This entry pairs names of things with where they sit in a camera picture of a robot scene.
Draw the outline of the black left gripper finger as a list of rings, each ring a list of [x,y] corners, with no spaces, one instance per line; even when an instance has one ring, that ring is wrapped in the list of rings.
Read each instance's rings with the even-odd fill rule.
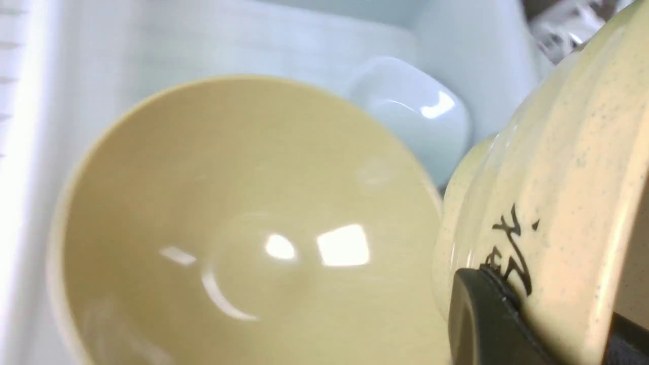
[[[557,364],[521,314],[512,287],[491,268],[454,273],[448,340],[452,364]]]

